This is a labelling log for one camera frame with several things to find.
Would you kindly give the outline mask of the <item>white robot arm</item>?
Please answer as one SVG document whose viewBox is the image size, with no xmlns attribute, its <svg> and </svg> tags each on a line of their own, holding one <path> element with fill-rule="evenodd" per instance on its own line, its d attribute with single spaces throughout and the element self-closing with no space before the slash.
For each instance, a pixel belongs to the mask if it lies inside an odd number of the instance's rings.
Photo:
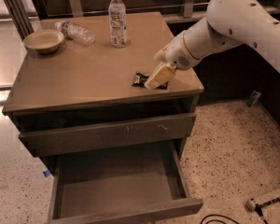
<svg viewBox="0 0 280 224">
<path fill-rule="evenodd" d="M 145 82 L 156 89 L 205 57 L 242 44 L 256 51 L 280 74 L 280 21 L 257 0 L 210 0 L 206 15 L 156 53 L 160 62 Z"/>
</svg>

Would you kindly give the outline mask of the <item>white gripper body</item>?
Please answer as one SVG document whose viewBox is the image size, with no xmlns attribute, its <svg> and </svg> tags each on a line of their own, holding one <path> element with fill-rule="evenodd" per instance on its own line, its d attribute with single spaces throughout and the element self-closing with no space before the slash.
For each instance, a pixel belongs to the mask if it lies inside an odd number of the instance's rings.
<svg viewBox="0 0 280 224">
<path fill-rule="evenodd" d="M 177 70 L 188 70 L 199 63 L 188 51 L 185 43 L 185 31 L 177 35 L 168 44 L 165 52 L 166 61 Z"/>
</svg>

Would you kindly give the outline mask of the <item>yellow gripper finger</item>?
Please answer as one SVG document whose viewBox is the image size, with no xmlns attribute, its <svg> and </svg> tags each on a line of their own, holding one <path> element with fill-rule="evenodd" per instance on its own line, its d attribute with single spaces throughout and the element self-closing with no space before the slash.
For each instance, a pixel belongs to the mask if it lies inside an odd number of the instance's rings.
<svg viewBox="0 0 280 224">
<path fill-rule="evenodd" d="M 145 82 L 147 89 L 157 89 L 175 77 L 176 68 L 170 63 L 160 63 Z"/>
<path fill-rule="evenodd" d="M 166 63 L 166 52 L 168 49 L 168 45 L 160 49 L 155 55 L 154 55 L 154 60 L 162 63 Z"/>
</svg>

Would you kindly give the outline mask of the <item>white robot base leg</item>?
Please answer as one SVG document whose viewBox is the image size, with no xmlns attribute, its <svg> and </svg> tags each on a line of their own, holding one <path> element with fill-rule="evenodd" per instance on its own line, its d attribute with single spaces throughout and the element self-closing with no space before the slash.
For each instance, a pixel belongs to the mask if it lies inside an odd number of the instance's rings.
<svg viewBox="0 0 280 224">
<path fill-rule="evenodd" d="M 280 201 L 280 188 L 271 190 L 267 193 L 250 198 L 245 206 L 250 211 L 255 211 L 263 206 L 270 205 Z"/>
</svg>

